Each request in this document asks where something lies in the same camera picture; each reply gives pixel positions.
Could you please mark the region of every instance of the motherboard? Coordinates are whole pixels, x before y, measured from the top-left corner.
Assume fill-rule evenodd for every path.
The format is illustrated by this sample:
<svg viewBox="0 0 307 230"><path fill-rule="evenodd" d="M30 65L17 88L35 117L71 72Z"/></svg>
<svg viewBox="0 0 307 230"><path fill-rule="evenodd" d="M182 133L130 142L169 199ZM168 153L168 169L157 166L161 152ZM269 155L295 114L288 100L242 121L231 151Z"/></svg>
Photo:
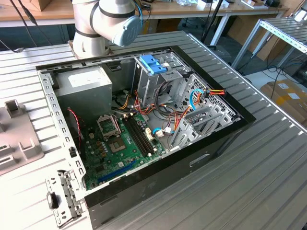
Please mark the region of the motherboard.
<svg viewBox="0 0 307 230"><path fill-rule="evenodd" d="M120 118L101 116L81 133L85 143L87 190L165 154L141 114Z"/></svg>

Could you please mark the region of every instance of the aluminum extrusion table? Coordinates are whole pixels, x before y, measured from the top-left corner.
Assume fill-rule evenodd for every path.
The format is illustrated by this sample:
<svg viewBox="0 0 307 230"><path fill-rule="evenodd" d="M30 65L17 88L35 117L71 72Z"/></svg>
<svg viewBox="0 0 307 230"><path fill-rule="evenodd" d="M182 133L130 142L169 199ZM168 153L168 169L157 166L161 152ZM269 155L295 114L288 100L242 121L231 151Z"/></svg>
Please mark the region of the aluminum extrusion table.
<svg viewBox="0 0 307 230"><path fill-rule="evenodd" d="M246 42L242 46L237 57L235 58L234 62L232 63L232 68L235 69L238 66L260 27L266 29L267 32L255 48L253 52L254 54L262 47L270 33L274 34L292 46L288 53L279 62L277 67L280 67L287 60L293 50L298 49L303 53L307 52L307 24L298 23L293 18L259 19L254 29L248 36Z"/></svg>
<svg viewBox="0 0 307 230"><path fill-rule="evenodd" d="M283 230L307 221L307 131L182 31L139 36L115 53L178 45L256 118L226 153L100 229ZM66 169L35 66L74 60L68 45L1 52L0 103L24 103L45 155L0 177L1 228L56 230L46 201L46 176ZM84 213L65 230L90 230Z"/></svg>

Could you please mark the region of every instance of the yellow wire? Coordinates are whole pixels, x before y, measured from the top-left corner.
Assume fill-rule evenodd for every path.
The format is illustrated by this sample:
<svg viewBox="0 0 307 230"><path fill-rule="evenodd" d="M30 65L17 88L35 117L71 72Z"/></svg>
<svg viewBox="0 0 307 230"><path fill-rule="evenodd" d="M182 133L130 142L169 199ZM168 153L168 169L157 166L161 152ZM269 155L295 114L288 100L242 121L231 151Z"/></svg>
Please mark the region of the yellow wire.
<svg viewBox="0 0 307 230"><path fill-rule="evenodd" d="M120 107L119 109L125 109L127 107L127 105L128 105L128 100L129 100L129 95L126 98L125 104L122 107Z"/></svg>

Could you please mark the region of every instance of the metal rack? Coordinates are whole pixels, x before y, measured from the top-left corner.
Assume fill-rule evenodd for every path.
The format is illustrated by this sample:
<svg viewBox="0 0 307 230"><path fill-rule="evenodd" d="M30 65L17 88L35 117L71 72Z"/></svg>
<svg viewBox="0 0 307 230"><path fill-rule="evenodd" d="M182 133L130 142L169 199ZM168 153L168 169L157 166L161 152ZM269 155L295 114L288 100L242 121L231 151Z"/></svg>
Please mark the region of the metal rack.
<svg viewBox="0 0 307 230"><path fill-rule="evenodd" d="M135 208L108 230L283 230L307 221L307 131L190 34L139 36L114 53L178 45L256 118L225 154ZM57 230L45 178L68 166L35 66L74 60L68 45L1 52L0 102L24 103L44 157L0 177L3 229ZM65 230L90 230L86 213Z"/></svg>
<svg viewBox="0 0 307 230"><path fill-rule="evenodd" d="M274 18L265 20L259 19L254 29L248 36L246 42L242 46L237 57L235 58L234 62L232 63L232 68L235 69L238 66L260 27L266 29L267 32L254 50L254 54L262 47L270 33L274 34L292 46L277 67L280 67L286 61L294 49L298 49L303 53L307 52L307 24L298 23L293 18Z"/></svg>

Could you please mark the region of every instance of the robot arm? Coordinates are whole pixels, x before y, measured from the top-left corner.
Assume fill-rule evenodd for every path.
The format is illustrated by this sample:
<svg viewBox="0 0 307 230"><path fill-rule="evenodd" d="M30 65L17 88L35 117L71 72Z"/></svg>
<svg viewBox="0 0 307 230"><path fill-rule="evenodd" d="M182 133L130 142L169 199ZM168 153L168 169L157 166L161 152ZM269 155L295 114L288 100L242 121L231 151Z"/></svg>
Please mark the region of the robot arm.
<svg viewBox="0 0 307 230"><path fill-rule="evenodd" d="M132 0L73 0L76 34L73 50L79 58L106 54L105 38L128 46L141 30Z"/></svg>

